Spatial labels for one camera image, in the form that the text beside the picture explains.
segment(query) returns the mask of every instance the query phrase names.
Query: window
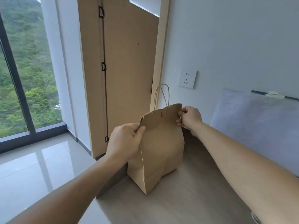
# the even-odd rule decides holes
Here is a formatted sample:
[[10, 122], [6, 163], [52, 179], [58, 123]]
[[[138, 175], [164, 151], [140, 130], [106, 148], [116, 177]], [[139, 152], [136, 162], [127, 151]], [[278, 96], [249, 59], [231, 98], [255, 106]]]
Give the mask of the window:
[[0, 0], [0, 153], [67, 132], [40, 0]]

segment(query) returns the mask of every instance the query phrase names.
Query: wall socket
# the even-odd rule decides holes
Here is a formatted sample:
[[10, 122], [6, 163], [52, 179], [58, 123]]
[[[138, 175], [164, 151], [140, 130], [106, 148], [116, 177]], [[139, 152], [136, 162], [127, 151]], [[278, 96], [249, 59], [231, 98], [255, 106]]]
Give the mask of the wall socket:
[[196, 73], [197, 71], [194, 72], [182, 71], [180, 74], [180, 78], [178, 80], [178, 85], [193, 89]]

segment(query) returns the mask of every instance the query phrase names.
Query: white wall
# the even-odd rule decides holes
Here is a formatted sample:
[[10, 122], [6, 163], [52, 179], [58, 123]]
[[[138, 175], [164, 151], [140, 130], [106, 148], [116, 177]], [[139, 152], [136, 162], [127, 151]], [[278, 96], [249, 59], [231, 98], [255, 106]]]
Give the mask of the white wall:
[[41, 0], [63, 121], [91, 149], [77, 0]]
[[156, 15], [160, 15], [161, 0], [131, 0]]
[[[172, 0], [162, 83], [210, 123], [222, 88], [299, 97], [299, 0]], [[181, 71], [199, 71], [194, 89]], [[159, 107], [164, 107], [160, 97]]]

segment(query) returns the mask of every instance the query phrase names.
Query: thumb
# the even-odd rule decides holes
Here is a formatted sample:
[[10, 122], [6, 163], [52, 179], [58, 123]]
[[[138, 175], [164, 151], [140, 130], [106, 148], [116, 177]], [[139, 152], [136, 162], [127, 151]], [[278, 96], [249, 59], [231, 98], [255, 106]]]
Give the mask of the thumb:
[[145, 132], [145, 126], [142, 126], [136, 131], [136, 134], [134, 135], [134, 138], [135, 138], [136, 142], [138, 143], [138, 145], [140, 144], [140, 141], [144, 135], [144, 132]]
[[181, 117], [181, 118], [183, 118], [183, 116], [184, 116], [185, 114], [186, 114], [185, 112], [181, 112], [181, 111], [178, 112], [178, 115], [179, 115], [179, 117]]

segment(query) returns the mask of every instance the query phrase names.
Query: person's right arm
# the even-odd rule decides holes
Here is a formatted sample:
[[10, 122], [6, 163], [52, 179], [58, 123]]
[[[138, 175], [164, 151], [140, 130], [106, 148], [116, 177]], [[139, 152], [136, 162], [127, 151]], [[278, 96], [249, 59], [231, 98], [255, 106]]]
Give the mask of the person's right arm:
[[226, 180], [263, 224], [299, 223], [299, 179], [295, 175], [204, 124], [196, 108], [187, 106], [178, 114], [177, 125], [201, 140]]

